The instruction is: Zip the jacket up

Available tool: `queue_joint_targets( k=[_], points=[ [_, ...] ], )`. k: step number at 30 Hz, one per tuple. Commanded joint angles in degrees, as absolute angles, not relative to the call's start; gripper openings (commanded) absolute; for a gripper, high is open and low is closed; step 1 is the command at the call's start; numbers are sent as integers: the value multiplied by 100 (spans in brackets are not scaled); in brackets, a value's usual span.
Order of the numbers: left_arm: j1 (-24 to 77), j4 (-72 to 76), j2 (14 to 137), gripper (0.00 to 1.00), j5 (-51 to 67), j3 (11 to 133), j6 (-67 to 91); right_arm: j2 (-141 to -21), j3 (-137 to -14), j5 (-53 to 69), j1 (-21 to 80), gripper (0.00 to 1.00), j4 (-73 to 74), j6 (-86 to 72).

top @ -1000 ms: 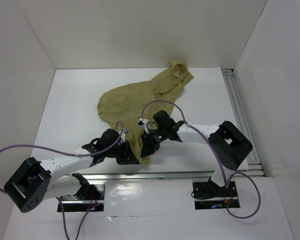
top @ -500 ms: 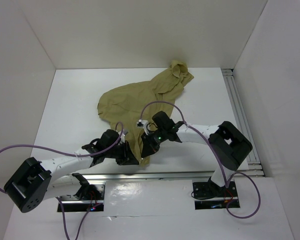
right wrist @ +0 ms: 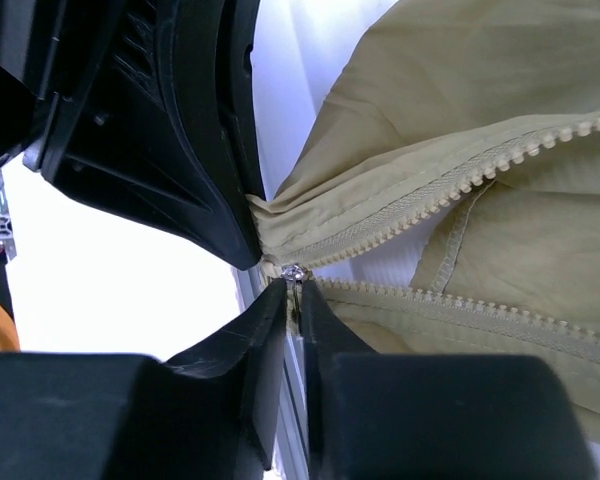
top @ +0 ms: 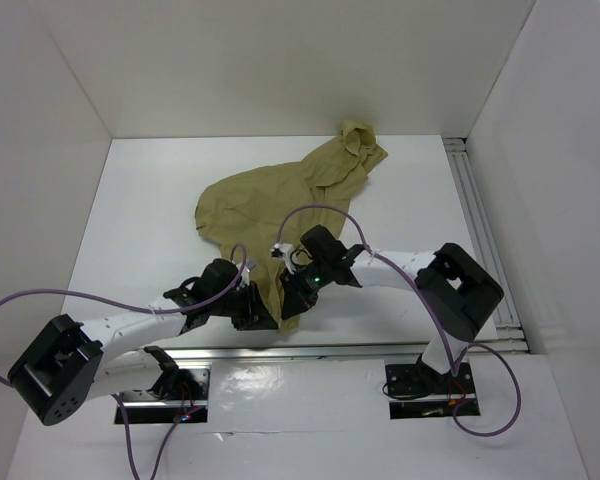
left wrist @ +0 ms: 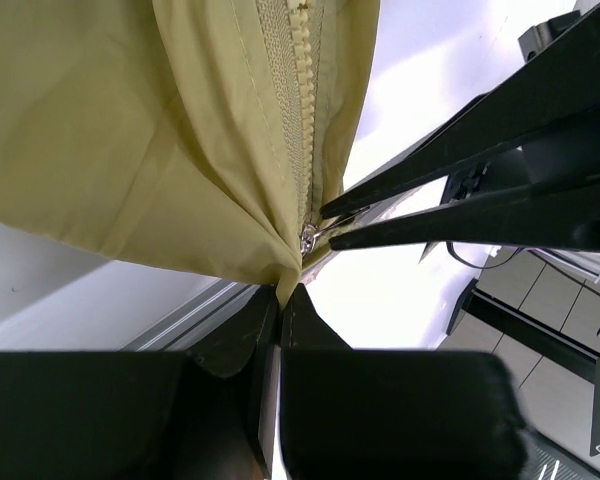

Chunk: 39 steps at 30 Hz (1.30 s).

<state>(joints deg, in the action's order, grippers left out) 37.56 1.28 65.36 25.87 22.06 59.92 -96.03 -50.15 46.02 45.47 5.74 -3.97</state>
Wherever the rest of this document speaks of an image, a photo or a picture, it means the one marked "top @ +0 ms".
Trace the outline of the olive yellow jacket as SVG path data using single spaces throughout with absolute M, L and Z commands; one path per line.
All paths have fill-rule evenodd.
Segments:
M 235 244 L 246 247 L 256 262 L 252 279 L 282 332 L 295 329 L 299 317 L 282 318 L 279 275 L 284 264 L 270 257 L 277 232 L 282 230 L 283 240 L 298 247 L 301 235 L 317 224 L 334 236 L 341 234 L 345 224 L 343 215 L 326 208 L 306 209 L 290 220 L 285 217 L 309 204 L 347 211 L 370 172 L 387 156 L 370 126 L 346 120 L 335 137 L 302 160 L 227 177 L 201 194 L 194 214 L 199 236 L 216 244 L 224 258 Z

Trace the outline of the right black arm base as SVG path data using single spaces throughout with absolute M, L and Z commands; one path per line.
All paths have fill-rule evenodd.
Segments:
M 385 366 L 386 381 L 382 391 L 390 398 L 413 401 L 435 395 L 460 395 L 476 393 L 470 365 L 463 362 L 459 372 L 440 374 L 425 365 L 421 356 L 411 363 L 393 363 Z

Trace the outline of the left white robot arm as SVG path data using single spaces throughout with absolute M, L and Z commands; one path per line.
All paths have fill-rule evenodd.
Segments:
M 230 319 L 238 331 L 278 327 L 256 283 L 232 262 L 216 259 L 143 313 L 82 322 L 67 314 L 53 318 L 8 380 L 45 426 L 66 420 L 88 400 L 124 391 L 192 401 L 194 377 L 155 343 L 202 327 L 212 316 Z

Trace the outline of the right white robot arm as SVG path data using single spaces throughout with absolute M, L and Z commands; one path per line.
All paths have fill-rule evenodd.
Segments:
M 291 260 L 293 247 L 277 243 L 271 256 L 282 259 L 284 319 L 315 306 L 330 285 L 388 287 L 414 293 L 429 313 L 436 336 L 421 355 L 416 379 L 428 392 L 440 391 L 504 297 L 499 283 L 461 246 L 446 243 L 431 252 L 381 252 L 365 243 L 350 248 L 318 225 L 301 237 L 306 265 Z

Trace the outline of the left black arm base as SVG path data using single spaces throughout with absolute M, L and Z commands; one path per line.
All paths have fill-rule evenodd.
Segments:
M 165 350 L 157 346 L 144 348 L 158 362 L 160 375 L 148 392 L 159 400 L 175 400 L 183 394 L 186 400 L 206 400 L 208 387 L 202 380 L 196 380 L 188 369 L 180 368 Z

